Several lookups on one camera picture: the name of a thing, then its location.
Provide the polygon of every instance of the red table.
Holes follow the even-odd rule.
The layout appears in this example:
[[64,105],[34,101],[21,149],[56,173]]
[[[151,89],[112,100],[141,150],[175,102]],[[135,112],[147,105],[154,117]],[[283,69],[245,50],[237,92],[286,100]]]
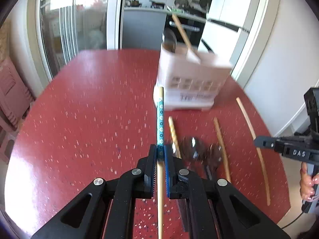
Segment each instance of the red table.
[[[136,166],[156,143],[153,87],[158,51],[85,51],[36,100],[15,142],[5,184],[6,211],[32,235],[94,178],[115,179]],[[229,155],[233,185],[278,222],[290,208],[279,154],[263,150],[271,191],[267,207],[261,165],[239,96],[257,135],[269,135],[242,89],[228,78],[209,112],[165,112],[183,136],[217,142],[217,117]],[[168,123],[165,138],[170,139]],[[224,177],[223,167],[219,176]],[[165,199],[164,237],[183,233],[176,202]],[[156,198],[136,203],[134,237],[157,237]]]

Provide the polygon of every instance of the oven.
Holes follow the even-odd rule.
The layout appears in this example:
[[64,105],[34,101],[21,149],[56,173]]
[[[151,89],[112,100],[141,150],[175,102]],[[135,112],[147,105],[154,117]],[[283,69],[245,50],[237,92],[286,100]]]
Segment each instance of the oven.
[[[198,47],[204,31],[205,23],[184,17],[178,17],[178,19],[180,20],[191,44],[195,47]],[[183,38],[181,37],[181,34],[179,33],[172,18],[172,15],[166,16],[165,28],[170,28],[175,33],[177,42],[184,43]]]

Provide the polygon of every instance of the finger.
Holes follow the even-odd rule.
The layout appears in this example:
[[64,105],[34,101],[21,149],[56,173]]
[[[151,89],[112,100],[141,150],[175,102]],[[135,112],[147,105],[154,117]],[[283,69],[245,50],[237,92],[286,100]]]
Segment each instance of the finger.
[[319,184],[319,173],[312,178],[314,184]]
[[303,171],[303,173],[307,173],[307,163],[305,162],[301,163],[301,170]]
[[302,194],[301,195],[301,198],[305,201],[311,201],[311,197],[309,195],[306,195],[306,194]]
[[305,194],[305,195],[314,195],[315,194],[315,190],[313,187],[306,186],[301,181],[300,181],[300,192],[301,192],[301,194]]
[[302,169],[300,169],[300,177],[301,177],[301,182],[304,185],[311,186],[311,187],[314,185],[314,182],[312,181],[311,176],[308,175],[307,173],[304,173]]

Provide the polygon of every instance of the door frame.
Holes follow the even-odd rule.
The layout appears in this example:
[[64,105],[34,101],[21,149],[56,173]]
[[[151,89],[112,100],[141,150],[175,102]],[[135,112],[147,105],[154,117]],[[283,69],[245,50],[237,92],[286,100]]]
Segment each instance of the door frame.
[[256,16],[232,78],[244,89],[264,51],[275,22],[280,0],[259,0]]
[[44,51],[44,45],[42,40],[42,31],[41,31],[41,15],[40,15],[40,4],[41,0],[35,0],[35,29],[36,29],[36,35],[38,39],[38,46],[39,46],[39,52],[42,60],[42,64],[44,66],[45,73],[47,75],[47,78],[49,82],[52,81],[52,75],[49,68],[49,65],[47,63],[47,57]]
[[106,13],[106,48],[117,50],[122,47],[121,17],[123,11],[123,0],[108,0]]

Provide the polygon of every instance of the metal screw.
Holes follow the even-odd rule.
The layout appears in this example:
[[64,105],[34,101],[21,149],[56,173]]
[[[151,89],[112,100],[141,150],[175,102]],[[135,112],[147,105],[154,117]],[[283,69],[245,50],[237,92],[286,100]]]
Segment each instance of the metal screw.
[[142,171],[141,171],[141,169],[139,169],[139,168],[135,168],[135,169],[132,170],[132,174],[133,174],[133,175],[139,175],[139,174],[141,174],[141,173],[142,173]]
[[187,169],[180,169],[179,173],[180,173],[180,175],[186,176],[186,175],[189,174],[189,170],[187,170]]
[[103,183],[103,179],[102,178],[96,178],[93,183],[94,185],[101,185]]
[[225,179],[219,179],[219,180],[217,181],[217,184],[218,184],[219,186],[226,186],[226,185],[227,185],[227,180],[225,180]]

